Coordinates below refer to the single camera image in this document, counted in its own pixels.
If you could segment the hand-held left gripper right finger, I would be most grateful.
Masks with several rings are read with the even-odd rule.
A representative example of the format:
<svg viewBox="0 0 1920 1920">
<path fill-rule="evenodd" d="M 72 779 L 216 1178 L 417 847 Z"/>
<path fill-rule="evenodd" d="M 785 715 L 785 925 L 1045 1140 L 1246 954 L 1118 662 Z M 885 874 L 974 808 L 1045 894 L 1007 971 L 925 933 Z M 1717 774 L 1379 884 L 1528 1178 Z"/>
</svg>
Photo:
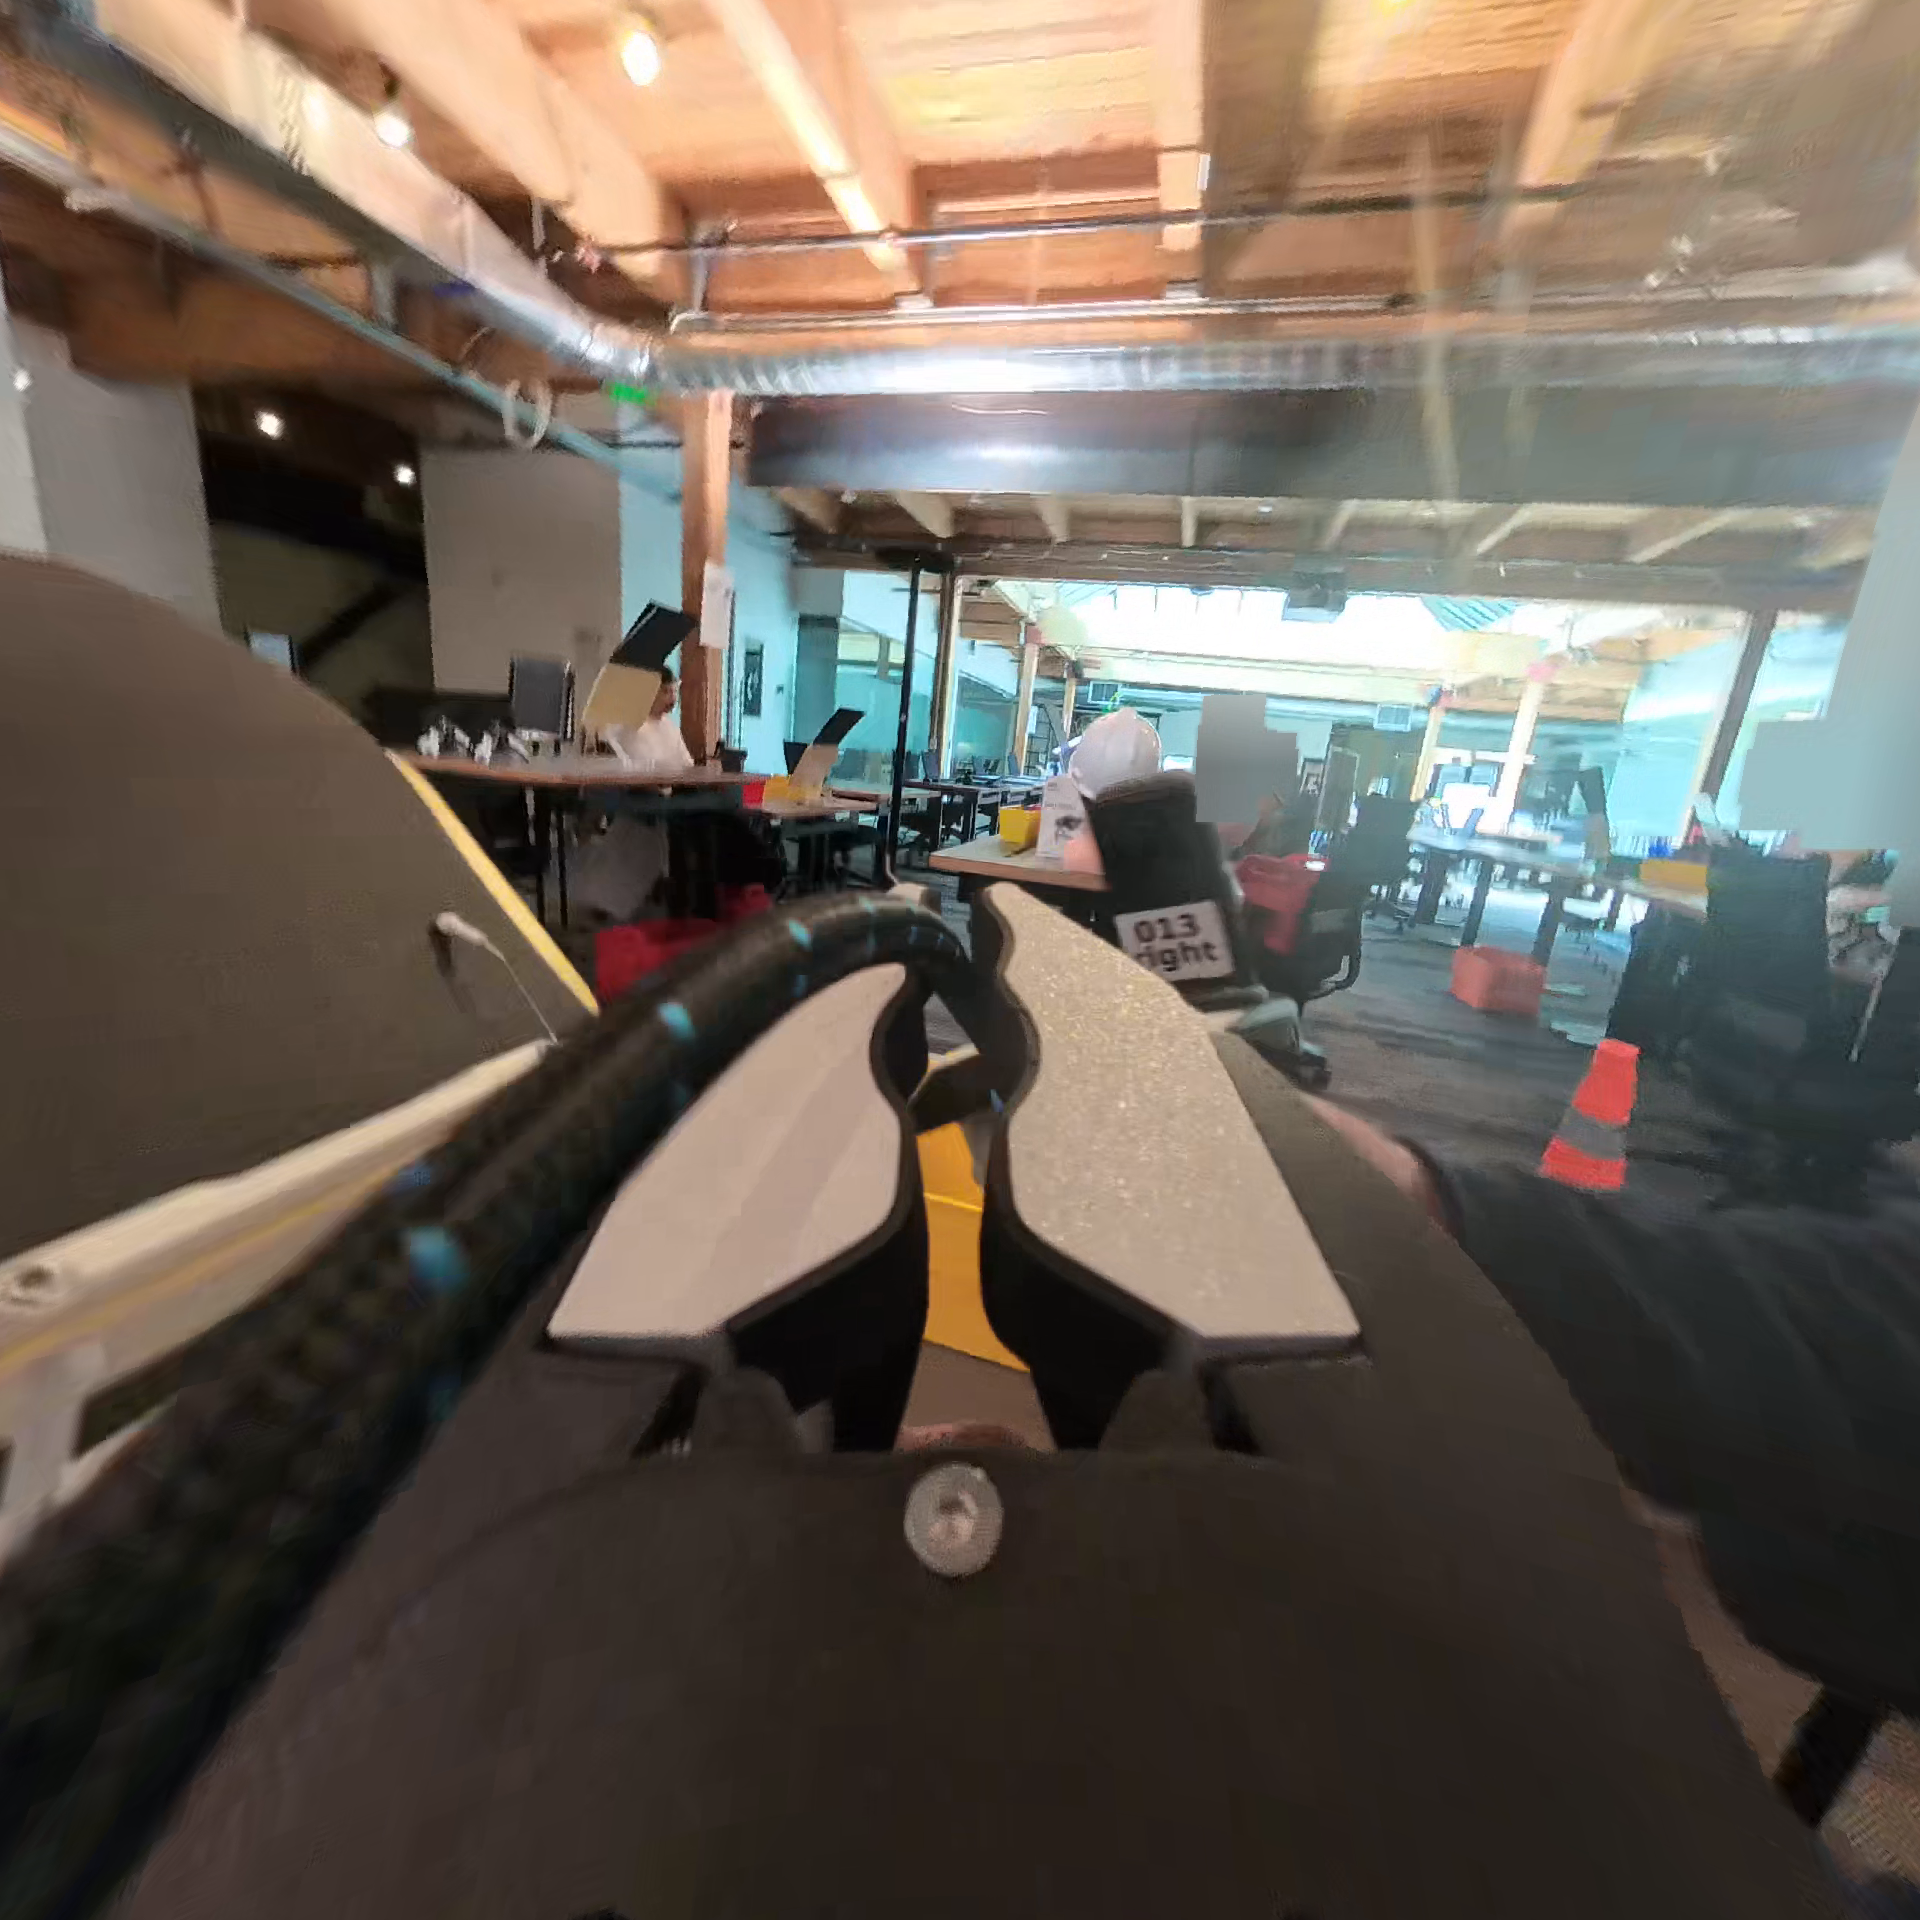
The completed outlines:
<svg viewBox="0 0 1920 1920">
<path fill-rule="evenodd" d="M 1058 1450 L 1139 1379 L 1353 1360 L 1360 1322 L 1225 1066 L 1166 980 L 1009 883 L 976 896 L 1000 1102 L 978 1285 Z"/>
</svg>

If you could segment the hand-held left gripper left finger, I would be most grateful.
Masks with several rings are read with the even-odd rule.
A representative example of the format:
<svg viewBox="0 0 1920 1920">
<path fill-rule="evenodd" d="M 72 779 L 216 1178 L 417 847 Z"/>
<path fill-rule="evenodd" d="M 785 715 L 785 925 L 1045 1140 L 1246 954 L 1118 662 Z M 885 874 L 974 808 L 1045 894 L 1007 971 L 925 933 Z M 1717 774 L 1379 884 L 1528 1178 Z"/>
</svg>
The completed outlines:
<svg viewBox="0 0 1920 1920">
<path fill-rule="evenodd" d="M 630 1172 L 547 1318 L 547 1414 L 575 1450 L 673 1450 L 743 1388 L 777 1446 L 889 1450 L 929 1312 L 907 1117 L 929 1050 L 929 914 L 791 908 L 678 1003 L 754 1034 Z"/>
</svg>

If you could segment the blue-flecked HDMI cable green plugs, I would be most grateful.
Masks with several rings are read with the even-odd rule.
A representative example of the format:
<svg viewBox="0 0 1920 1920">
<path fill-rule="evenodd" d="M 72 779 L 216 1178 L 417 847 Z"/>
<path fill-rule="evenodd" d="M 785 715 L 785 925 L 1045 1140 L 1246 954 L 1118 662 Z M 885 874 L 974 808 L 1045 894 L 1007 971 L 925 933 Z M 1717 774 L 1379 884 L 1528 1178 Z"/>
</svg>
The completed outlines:
<svg viewBox="0 0 1920 1920">
<path fill-rule="evenodd" d="M 538 1285 L 807 999 L 898 965 L 967 1031 L 936 908 L 817 896 L 552 1047 L 232 1322 L 211 1372 L 8 1562 L 2 1916 L 94 1916 Z"/>
</svg>

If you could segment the person's right forearm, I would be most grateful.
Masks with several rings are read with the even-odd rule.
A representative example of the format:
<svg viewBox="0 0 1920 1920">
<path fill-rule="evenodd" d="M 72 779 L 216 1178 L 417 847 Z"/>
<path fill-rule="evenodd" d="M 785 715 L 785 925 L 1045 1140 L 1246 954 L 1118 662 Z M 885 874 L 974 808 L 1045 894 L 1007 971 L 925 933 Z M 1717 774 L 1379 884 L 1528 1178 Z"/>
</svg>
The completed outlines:
<svg viewBox="0 0 1920 1920">
<path fill-rule="evenodd" d="M 1393 1143 L 1400 1186 L 1553 1360 L 1623 1476 L 1687 1517 L 1778 1663 L 1917 1716 L 1918 1204 L 1690 1208 Z"/>
</svg>

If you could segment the person's right hand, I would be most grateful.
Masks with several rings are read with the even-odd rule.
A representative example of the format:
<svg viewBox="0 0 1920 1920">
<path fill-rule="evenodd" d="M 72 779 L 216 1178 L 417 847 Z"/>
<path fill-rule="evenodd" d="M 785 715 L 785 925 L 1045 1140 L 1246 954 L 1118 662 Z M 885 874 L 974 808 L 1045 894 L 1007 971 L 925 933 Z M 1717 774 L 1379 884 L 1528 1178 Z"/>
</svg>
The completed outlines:
<svg viewBox="0 0 1920 1920">
<path fill-rule="evenodd" d="M 1400 1192 L 1425 1212 L 1439 1228 L 1451 1230 L 1449 1198 L 1435 1178 L 1434 1164 L 1409 1146 L 1407 1140 L 1375 1127 L 1369 1120 L 1345 1110 L 1335 1102 L 1311 1094 L 1307 1109 L 1331 1131 L 1335 1131 L 1350 1149 L 1379 1171 Z"/>
</svg>

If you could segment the mannequin head white hard hat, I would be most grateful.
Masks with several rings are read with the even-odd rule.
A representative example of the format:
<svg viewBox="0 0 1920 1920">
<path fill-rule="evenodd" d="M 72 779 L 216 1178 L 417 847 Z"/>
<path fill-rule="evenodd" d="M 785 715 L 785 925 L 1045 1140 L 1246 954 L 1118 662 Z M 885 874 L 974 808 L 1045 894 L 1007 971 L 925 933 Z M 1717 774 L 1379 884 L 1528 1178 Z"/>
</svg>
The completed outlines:
<svg viewBox="0 0 1920 1920">
<path fill-rule="evenodd" d="M 1141 711 L 1123 707 L 1102 712 L 1071 743 L 1063 771 L 1047 784 L 1041 851 L 1065 874 L 1099 878 L 1093 802 L 1160 771 L 1161 736 Z"/>
</svg>

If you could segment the red bag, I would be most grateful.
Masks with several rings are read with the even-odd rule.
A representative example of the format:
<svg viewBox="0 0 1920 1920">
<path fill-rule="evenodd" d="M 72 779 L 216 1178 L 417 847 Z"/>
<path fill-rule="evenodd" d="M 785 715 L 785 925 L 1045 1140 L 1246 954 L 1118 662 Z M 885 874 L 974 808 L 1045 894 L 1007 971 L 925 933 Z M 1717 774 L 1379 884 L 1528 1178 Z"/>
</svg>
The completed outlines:
<svg viewBox="0 0 1920 1920">
<path fill-rule="evenodd" d="M 1311 852 L 1234 862 L 1243 924 L 1267 954 L 1295 954 L 1323 874 L 1326 862 Z"/>
</svg>

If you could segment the light wooden work desk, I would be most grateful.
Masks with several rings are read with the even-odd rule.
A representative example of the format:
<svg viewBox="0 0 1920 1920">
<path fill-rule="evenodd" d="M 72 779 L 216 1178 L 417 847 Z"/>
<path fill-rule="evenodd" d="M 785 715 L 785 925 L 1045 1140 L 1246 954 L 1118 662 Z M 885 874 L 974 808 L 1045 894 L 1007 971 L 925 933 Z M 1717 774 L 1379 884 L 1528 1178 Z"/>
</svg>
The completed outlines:
<svg viewBox="0 0 1920 1920">
<path fill-rule="evenodd" d="M 954 847 L 939 847 L 929 858 L 934 874 L 957 878 L 967 888 L 1007 883 L 1038 896 L 1093 899 L 1110 894 L 1110 883 L 1097 871 L 1078 871 L 1058 858 L 1045 858 L 1035 847 L 1010 847 L 995 832 Z"/>
</svg>

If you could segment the black swivel chair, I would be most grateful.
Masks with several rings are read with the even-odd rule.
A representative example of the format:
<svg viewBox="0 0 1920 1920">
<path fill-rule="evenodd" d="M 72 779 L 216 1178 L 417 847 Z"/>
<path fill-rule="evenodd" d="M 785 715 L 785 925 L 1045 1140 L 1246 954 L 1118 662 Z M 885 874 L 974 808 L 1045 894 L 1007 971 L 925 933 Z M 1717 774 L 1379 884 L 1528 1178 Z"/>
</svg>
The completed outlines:
<svg viewBox="0 0 1920 1920">
<path fill-rule="evenodd" d="M 1402 911 L 1400 899 L 1409 871 L 1409 835 L 1417 805 L 1413 800 L 1368 797 L 1360 805 L 1357 824 L 1341 835 L 1334 851 L 1318 855 L 1326 874 L 1312 896 L 1311 914 L 1296 949 L 1285 955 L 1255 944 L 1255 974 L 1271 997 L 1291 1002 L 1296 1011 L 1307 1003 L 1350 992 L 1360 980 L 1363 925 L 1376 904 L 1397 931 L 1411 919 Z M 1301 855 L 1246 847 L 1246 855 Z"/>
</svg>

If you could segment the yellow plastic bin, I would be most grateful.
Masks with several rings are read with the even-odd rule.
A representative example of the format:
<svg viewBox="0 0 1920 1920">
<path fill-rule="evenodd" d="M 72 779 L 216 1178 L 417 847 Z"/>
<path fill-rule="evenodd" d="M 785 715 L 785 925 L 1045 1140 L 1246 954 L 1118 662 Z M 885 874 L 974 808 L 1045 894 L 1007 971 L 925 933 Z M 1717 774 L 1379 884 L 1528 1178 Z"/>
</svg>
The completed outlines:
<svg viewBox="0 0 1920 1920">
<path fill-rule="evenodd" d="M 920 1175 L 929 1208 L 927 1343 L 1027 1373 L 1025 1362 L 995 1335 L 981 1296 L 978 1228 L 986 1198 L 974 1148 L 958 1120 L 920 1131 Z"/>
</svg>

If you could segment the low red basket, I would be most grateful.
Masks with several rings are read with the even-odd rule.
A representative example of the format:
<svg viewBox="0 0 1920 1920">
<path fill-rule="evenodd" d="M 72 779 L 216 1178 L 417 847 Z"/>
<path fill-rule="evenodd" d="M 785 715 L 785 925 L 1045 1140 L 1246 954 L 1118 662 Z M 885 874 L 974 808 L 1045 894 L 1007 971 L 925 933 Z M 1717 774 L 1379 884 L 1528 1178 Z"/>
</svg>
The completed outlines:
<svg viewBox="0 0 1920 1920">
<path fill-rule="evenodd" d="M 734 925 L 763 914 L 775 902 L 775 896 L 757 883 L 723 884 L 713 916 L 665 916 L 601 925 L 593 934 L 594 997 L 601 1003 L 619 999 L 685 955 L 707 949 Z"/>
</svg>

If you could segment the black floor lamp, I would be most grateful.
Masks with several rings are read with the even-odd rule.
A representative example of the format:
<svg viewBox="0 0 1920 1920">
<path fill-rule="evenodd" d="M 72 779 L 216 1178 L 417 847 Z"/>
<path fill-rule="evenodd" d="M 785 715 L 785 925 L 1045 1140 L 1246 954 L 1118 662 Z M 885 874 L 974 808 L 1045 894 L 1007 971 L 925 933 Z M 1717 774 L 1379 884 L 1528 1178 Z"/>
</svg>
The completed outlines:
<svg viewBox="0 0 1920 1920">
<path fill-rule="evenodd" d="M 954 556 L 938 544 L 885 546 L 880 551 L 885 566 L 906 573 L 907 610 L 903 629 L 903 659 L 898 677 L 896 707 L 896 743 L 891 751 L 889 781 L 882 788 L 885 805 L 880 808 L 880 847 L 879 847 L 879 879 L 880 887 L 894 887 L 898 879 L 898 843 L 907 773 L 911 728 L 915 720 L 915 686 L 920 671 L 920 631 L 925 602 L 929 597 L 929 581 L 936 582 L 938 607 L 934 618 L 934 668 L 929 695 L 929 747 L 936 756 L 936 776 L 944 779 L 942 767 L 950 764 L 950 732 L 954 712 L 954 645 L 957 620 L 961 610 L 961 587 L 957 581 Z"/>
</svg>

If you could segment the orange traffic cone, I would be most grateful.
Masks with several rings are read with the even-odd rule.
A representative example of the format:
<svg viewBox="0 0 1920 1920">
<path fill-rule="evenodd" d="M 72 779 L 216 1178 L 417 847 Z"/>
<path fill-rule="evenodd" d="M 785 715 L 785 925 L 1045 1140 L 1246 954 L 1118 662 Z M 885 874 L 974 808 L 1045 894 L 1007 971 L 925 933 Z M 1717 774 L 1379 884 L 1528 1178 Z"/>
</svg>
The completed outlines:
<svg viewBox="0 0 1920 1920">
<path fill-rule="evenodd" d="M 1625 1128 L 1641 1078 L 1639 1047 L 1601 1040 L 1565 1117 L 1549 1140 L 1539 1172 L 1582 1192 L 1625 1189 Z"/>
</svg>

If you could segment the small tilted board stand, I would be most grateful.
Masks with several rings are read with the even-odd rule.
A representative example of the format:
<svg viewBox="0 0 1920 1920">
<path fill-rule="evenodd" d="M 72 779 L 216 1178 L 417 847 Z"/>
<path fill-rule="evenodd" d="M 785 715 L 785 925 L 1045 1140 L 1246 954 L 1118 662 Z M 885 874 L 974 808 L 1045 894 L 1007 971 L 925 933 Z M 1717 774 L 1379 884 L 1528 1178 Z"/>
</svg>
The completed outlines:
<svg viewBox="0 0 1920 1920">
<path fill-rule="evenodd" d="M 584 707 L 584 736 L 614 747 L 647 727 L 671 680 L 671 659 L 687 640 L 697 637 L 699 618 L 647 603 L 593 678 Z"/>
</svg>

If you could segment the wooden board stand white base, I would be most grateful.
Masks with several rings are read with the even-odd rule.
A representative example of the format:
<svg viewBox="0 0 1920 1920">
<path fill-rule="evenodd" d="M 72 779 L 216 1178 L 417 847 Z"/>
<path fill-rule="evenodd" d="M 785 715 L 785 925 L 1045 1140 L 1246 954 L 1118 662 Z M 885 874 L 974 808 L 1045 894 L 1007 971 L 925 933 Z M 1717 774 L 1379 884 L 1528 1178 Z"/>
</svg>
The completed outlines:
<svg viewBox="0 0 1920 1920">
<path fill-rule="evenodd" d="M 407 764 L 83 566 L 2 565 L 2 1554 L 594 999 Z"/>
</svg>

